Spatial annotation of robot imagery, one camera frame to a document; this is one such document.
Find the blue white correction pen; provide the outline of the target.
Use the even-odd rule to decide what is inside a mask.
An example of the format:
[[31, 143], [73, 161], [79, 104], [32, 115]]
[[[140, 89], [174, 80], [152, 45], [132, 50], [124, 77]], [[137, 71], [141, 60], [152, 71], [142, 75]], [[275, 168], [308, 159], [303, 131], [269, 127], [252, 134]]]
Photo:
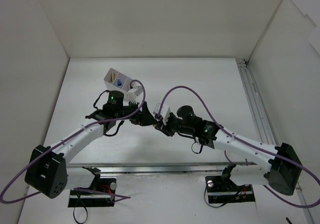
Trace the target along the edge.
[[120, 88], [123, 84], [122, 84], [122, 82], [121, 82], [121, 80], [120, 80], [120, 78], [117, 78], [117, 81], [116, 81], [116, 85]]

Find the yellow highlighter pen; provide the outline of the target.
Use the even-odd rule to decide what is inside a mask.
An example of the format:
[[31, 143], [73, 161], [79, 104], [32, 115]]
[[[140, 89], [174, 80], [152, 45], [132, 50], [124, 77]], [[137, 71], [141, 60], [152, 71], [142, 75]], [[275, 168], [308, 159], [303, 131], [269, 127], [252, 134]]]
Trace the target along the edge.
[[115, 81], [115, 79], [116, 79], [116, 74], [115, 74], [115, 72], [112, 72], [110, 77], [111, 77], [110, 83], [113, 83], [113, 82]]

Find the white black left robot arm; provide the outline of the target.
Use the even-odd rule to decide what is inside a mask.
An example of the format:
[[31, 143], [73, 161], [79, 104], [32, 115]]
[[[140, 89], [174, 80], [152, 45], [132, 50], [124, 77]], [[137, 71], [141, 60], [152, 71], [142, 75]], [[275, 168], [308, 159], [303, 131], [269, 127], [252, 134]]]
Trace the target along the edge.
[[33, 150], [24, 178], [27, 184], [51, 199], [65, 189], [80, 188], [90, 194], [96, 193], [100, 187], [97, 170], [83, 167], [72, 172], [67, 169], [75, 156], [96, 139], [107, 136], [117, 121], [129, 120], [139, 126], [157, 123], [145, 101], [124, 105], [123, 92], [107, 93], [108, 100], [103, 107], [86, 116], [86, 122], [73, 134], [53, 147], [38, 146]]

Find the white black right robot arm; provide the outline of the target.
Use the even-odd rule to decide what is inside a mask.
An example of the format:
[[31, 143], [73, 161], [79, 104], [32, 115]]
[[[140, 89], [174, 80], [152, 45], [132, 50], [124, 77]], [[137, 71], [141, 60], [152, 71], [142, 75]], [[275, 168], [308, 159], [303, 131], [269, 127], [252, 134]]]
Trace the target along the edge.
[[219, 128], [212, 121], [196, 116], [189, 105], [180, 107], [173, 114], [169, 106], [162, 107], [158, 103], [154, 117], [158, 121], [155, 128], [165, 135], [189, 135], [201, 146], [233, 152], [260, 166], [263, 169], [260, 176], [273, 190], [283, 195], [293, 195], [301, 174], [301, 169], [294, 164], [300, 164], [301, 161], [289, 144], [275, 146], [238, 136]]

